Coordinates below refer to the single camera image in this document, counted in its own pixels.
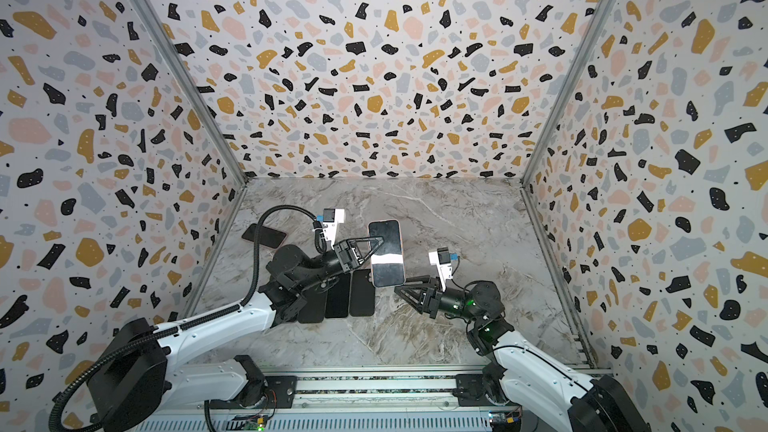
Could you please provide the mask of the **black phone case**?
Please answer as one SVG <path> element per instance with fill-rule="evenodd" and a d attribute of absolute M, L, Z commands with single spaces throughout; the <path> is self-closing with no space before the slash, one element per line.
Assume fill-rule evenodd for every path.
<path fill-rule="evenodd" d="M 301 324 L 318 324 L 325 319 L 325 302 L 307 303 L 299 312 L 297 320 Z"/>
<path fill-rule="evenodd" d="M 376 292 L 369 269 L 356 270 L 352 274 L 349 314 L 352 317 L 371 317 L 375 313 Z"/>

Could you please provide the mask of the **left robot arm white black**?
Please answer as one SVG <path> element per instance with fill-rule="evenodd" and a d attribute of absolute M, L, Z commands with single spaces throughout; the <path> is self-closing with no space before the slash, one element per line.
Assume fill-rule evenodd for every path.
<path fill-rule="evenodd" d="M 183 366 L 243 336 L 290 322 L 321 285 L 363 267 L 385 243 L 381 236 L 347 239 L 315 257 L 300 247 L 279 248 L 266 265 L 269 281 L 246 304 L 155 326 L 145 319 L 124 325 L 86 381 L 96 407 L 96 427 L 127 431 L 165 405 L 196 400 L 257 399 L 259 370 L 234 359 L 216 372 L 186 373 Z"/>

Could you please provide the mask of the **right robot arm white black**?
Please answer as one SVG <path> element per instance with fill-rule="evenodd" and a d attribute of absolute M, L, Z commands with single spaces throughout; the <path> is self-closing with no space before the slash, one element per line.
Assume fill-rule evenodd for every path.
<path fill-rule="evenodd" d="M 494 282 L 451 288 L 438 278 L 419 276 L 397 286 L 395 293 L 421 314 L 465 323 L 471 347 L 489 360 L 480 393 L 489 401 L 518 404 L 556 431 L 650 429 L 612 376 L 593 378 L 559 362 L 508 323 Z"/>

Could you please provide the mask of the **phone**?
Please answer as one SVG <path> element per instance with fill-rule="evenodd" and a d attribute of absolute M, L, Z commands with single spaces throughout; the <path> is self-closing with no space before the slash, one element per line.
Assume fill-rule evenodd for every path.
<path fill-rule="evenodd" d="M 370 268 L 377 288 L 400 286 L 405 282 L 405 265 L 400 224 L 395 219 L 373 221 L 368 225 L 372 247 Z"/>
<path fill-rule="evenodd" d="M 259 234 L 259 245 L 271 249 L 278 249 L 287 238 L 287 234 L 283 231 L 268 226 L 262 226 L 260 229 L 257 229 L 257 226 L 257 223 L 250 224 L 242 233 L 241 238 L 253 242 L 256 234 Z"/>
<path fill-rule="evenodd" d="M 324 317 L 326 319 L 347 318 L 349 315 L 351 277 L 343 274 L 328 291 Z"/>

